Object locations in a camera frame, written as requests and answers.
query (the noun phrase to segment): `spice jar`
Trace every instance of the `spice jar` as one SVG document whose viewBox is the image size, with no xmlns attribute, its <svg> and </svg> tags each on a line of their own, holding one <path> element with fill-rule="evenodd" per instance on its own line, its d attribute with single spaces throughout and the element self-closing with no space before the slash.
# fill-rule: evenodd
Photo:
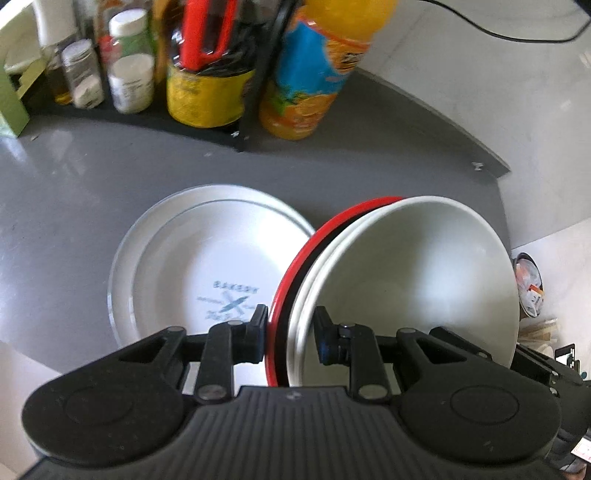
<svg viewBox="0 0 591 480">
<path fill-rule="evenodd" d="M 74 42 L 64 49 L 61 59 L 74 105 L 94 108 L 101 103 L 105 94 L 92 42 L 88 39 Z"/>
<path fill-rule="evenodd" d="M 112 37 L 109 85 L 120 113 L 138 113 L 154 96 L 154 52 L 148 33 L 148 12 L 132 8 L 109 22 Z"/>
</svg>

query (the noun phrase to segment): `screw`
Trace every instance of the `screw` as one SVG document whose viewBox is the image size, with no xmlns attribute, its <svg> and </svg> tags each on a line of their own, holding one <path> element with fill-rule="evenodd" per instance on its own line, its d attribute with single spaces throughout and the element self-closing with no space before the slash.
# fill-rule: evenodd
<svg viewBox="0 0 591 480">
<path fill-rule="evenodd" d="M 285 397 L 287 400 L 295 401 L 299 400 L 302 395 L 300 392 L 289 392 Z"/>
<path fill-rule="evenodd" d="M 365 400 L 379 400 L 388 395 L 388 390 L 382 385 L 369 384 L 361 387 L 357 393 Z"/>
<path fill-rule="evenodd" d="M 226 393 L 225 388 L 216 384 L 204 385 L 197 390 L 197 396 L 206 401 L 221 400 L 226 396 Z"/>
</svg>

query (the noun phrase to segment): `printed logo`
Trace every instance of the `printed logo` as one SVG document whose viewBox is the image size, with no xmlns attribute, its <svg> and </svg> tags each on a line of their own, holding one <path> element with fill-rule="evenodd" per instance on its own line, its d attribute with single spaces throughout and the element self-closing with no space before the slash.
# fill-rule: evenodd
<svg viewBox="0 0 591 480">
<path fill-rule="evenodd" d="M 207 311 L 206 320 L 214 320 L 215 322 L 242 320 L 248 322 L 251 319 L 256 303 L 247 302 L 247 300 L 258 293 L 259 287 L 216 280 L 213 282 L 213 288 L 219 289 L 219 298 L 197 297 L 197 301 L 216 306 Z"/>
</svg>

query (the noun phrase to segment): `white lid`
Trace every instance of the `white lid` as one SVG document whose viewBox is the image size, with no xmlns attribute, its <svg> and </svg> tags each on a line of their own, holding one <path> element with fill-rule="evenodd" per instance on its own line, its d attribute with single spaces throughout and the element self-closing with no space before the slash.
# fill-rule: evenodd
<svg viewBox="0 0 591 480">
<path fill-rule="evenodd" d="M 72 0 L 34 0 L 33 9 L 42 48 L 56 45 L 76 33 Z"/>
<path fill-rule="evenodd" d="M 148 28 L 148 14 L 143 8 L 131 8 L 115 15 L 109 22 L 113 37 L 130 37 Z"/>
<path fill-rule="evenodd" d="M 84 57 L 89 50 L 92 50 L 92 42 L 90 40 L 87 38 L 78 40 L 64 48 L 64 51 L 61 52 L 61 59 L 64 64 L 74 63 L 76 60 Z"/>
</svg>

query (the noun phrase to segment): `kitchen counter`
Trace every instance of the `kitchen counter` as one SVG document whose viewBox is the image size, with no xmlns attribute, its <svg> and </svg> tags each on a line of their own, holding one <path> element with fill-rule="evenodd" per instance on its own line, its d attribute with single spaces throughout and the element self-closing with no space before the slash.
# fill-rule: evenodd
<svg viewBox="0 0 591 480">
<path fill-rule="evenodd" d="M 493 174 L 412 118 L 356 98 L 337 100 L 309 140 L 259 131 L 247 153 L 56 116 L 34 117 L 18 140 L 0 138 L 0 340 L 61 372 L 115 350 L 106 289 L 119 242 L 154 203 L 200 184 L 263 190 L 316 227 L 372 197 L 447 196 L 508 246 Z"/>
</svg>

